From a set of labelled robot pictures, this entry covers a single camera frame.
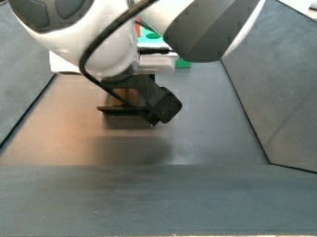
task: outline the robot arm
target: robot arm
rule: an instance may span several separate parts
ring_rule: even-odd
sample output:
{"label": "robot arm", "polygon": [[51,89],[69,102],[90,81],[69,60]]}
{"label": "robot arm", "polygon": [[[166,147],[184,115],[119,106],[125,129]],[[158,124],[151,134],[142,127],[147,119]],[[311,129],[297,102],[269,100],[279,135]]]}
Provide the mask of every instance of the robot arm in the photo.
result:
{"label": "robot arm", "polygon": [[[131,76],[142,58],[133,17],[141,13],[142,20],[163,35],[165,42],[184,59],[212,62],[220,60],[242,40],[265,0],[8,2],[30,34],[58,56],[79,66],[83,75],[110,94],[117,96],[109,79],[117,86],[121,83],[123,88],[139,89],[150,110],[142,115],[155,125],[159,121],[170,121],[181,109],[181,102],[166,88],[157,86],[150,76]],[[126,16],[130,20],[121,22]]]}

